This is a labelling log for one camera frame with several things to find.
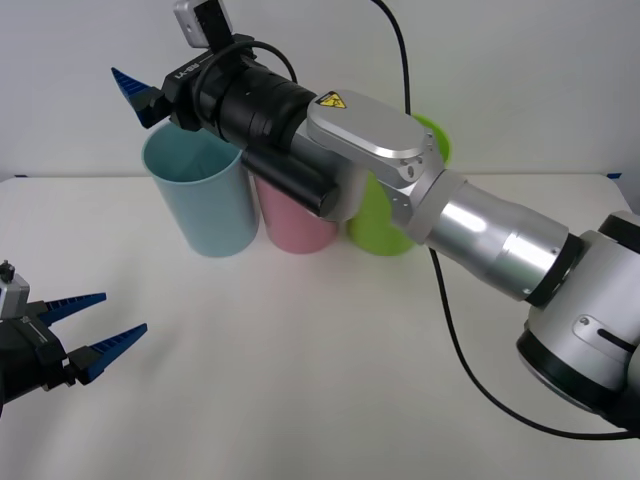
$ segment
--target robotic arm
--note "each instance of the robotic arm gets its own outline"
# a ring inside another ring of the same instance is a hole
[[[577,237],[446,170],[433,132],[357,92],[316,95],[255,61],[221,2],[180,0],[193,47],[208,49],[162,89],[114,76],[146,128],[169,117],[244,150],[248,169],[316,215],[354,216],[368,171],[393,222],[419,244],[531,304],[517,342],[527,368],[573,404],[640,432],[640,220],[618,212]]]

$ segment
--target plastic cup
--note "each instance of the plastic cup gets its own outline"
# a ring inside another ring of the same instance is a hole
[[[266,181],[255,180],[267,235],[276,247],[289,253],[313,253],[335,240],[338,224],[316,217]]]
[[[433,130],[445,164],[451,158],[451,142],[436,123],[414,115],[422,125]],[[367,189],[359,212],[347,222],[349,239],[361,249],[382,256],[400,255],[414,242],[391,224],[391,205],[373,174],[367,179]]]
[[[142,160],[196,252],[228,257],[253,241],[258,216],[236,147],[169,123],[147,139]]]

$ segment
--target cup rim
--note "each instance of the cup rim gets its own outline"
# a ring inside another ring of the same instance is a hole
[[[168,185],[198,185],[200,183],[205,183],[205,182],[210,182],[211,180],[216,179],[217,177],[220,177],[222,175],[224,175],[228,170],[231,170],[233,167],[236,166],[236,164],[240,161],[240,157],[242,157],[242,150],[240,150],[238,152],[238,154],[235,156],[235,158],[233,160],[231,160],[231,162],[229,163],[229,165],[227,165],[226,167],[224,167],[222,170],[220,170],[218,173],[214,173],[213,175],[209,175],[206,178],[202,178],[200,180],[193,180],[191,182],[176,182],[175,180],[167,180],[166,178],[161,177],[160,175],[157,175],[155,173],[153,173],[151,171],[151,169],[149,168],[149,166],[147,165],[147,161],[145,159],[144,156],[144,152],[147,149],[147,145],[149,144],[149,142],[151,141],[151,139],[153,138],[153,136],[158,133],[160,130],[164,129],[164,128],[171,128],[172,126],[176,127],[176,128],[180,128],[178,126],[173,125],[172,123],[167,123],[166,125],[163,125],[160,128],[157,128],[153,131],[153,133],[151,135],[149,135],[147,137],[147,139],[144,141],[144,144],[142,145],[142,151],[141,151],[141,157],[142,157],[142,165],[144,166],[144,169],[147,171],[147,173],[149,175],[151,175],[153,178],[166,183]]]

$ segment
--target pink cup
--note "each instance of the pink cup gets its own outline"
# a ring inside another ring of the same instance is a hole
[[[289,253],[313,253],[329,246],[338,224],[326,222],[255,177],[262,215],[271,241]]]

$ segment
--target white wall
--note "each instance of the white wall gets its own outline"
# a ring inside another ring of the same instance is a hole
[[[0,18],[0,177],[142,174],[147,134],[109,67],[160,85],[195,56],[173,0],[8,2]],[[367,0],[227,0],[236,31],[287,54],[305,86],[401,107],[395,38]],[[625,171],[640,157],[637,0],[389,0],[414,109],[465,171]],[[277,61],[259,59],[280,69]]]

